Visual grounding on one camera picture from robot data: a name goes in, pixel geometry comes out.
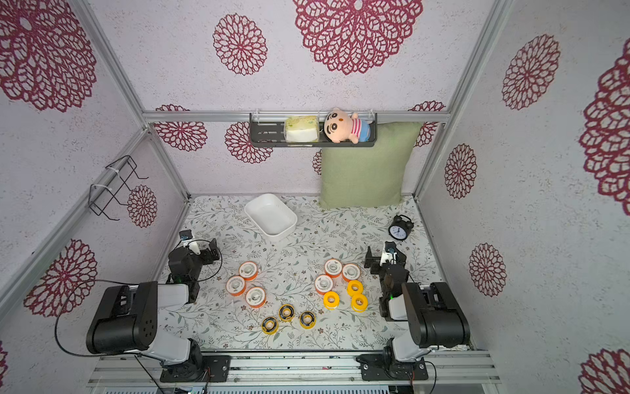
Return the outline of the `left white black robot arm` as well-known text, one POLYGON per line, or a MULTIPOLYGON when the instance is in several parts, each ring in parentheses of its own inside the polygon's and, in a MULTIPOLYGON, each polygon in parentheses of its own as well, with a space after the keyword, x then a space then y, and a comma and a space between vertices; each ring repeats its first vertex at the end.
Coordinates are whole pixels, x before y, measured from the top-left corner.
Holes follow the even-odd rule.
POLYGON ((221 262, 217 241, 182 236, 169 254, 170 276, 156 281, 108 287, 86 335, 90 354, 133 354, 156 360, 162 383, 224 383, 231 358, 205 356, 192 338, 180 338, 159 327, 158 312, 197 300, 203 266, 221 262))

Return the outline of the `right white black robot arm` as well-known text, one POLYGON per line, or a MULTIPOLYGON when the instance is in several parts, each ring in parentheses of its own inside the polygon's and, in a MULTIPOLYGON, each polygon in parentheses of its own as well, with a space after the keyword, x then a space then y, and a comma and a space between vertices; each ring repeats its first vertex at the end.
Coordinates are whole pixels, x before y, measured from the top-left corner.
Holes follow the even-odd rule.
POLYGON ((407 324, 407 330, 387 341, 382 352, 364 354, 360 364, 364 381, 427 380, 425 357, 433 350, 467 345, 470 327, 445 282, 420 285, 406 269, 406 255, 387 241, 381 256, 367 251, 364 267, 377 275, 382 289, 378 306, 390 322, 407 324))

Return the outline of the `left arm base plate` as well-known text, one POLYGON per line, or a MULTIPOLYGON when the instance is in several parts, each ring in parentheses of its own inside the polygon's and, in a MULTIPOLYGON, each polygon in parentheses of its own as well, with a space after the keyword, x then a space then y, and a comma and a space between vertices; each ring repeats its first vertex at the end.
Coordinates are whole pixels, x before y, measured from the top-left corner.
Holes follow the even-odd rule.
POLYGON ((231 356, 201 356, 162 368, 161 383, 225 383, 231 356))

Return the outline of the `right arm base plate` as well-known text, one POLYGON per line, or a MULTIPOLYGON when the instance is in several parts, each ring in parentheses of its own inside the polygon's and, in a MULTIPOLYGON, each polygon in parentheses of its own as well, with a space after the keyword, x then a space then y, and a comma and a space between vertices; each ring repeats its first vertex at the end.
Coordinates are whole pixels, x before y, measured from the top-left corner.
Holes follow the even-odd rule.
POLYGON ((428 380, 429 377, 426 364, 420 361, 400 362, 383 354, 362 354, 354 359, 364 381, 428 380))

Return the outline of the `white plastic storage box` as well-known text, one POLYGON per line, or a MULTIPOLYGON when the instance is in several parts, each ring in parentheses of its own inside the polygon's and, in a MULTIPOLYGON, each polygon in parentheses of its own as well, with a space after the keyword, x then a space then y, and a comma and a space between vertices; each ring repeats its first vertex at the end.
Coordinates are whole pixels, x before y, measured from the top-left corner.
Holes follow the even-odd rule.
POLYGON ((246 215, 270 242, 278 242, 295 231, 298 217, 279 197, 263 194, 244 207, 246 215))

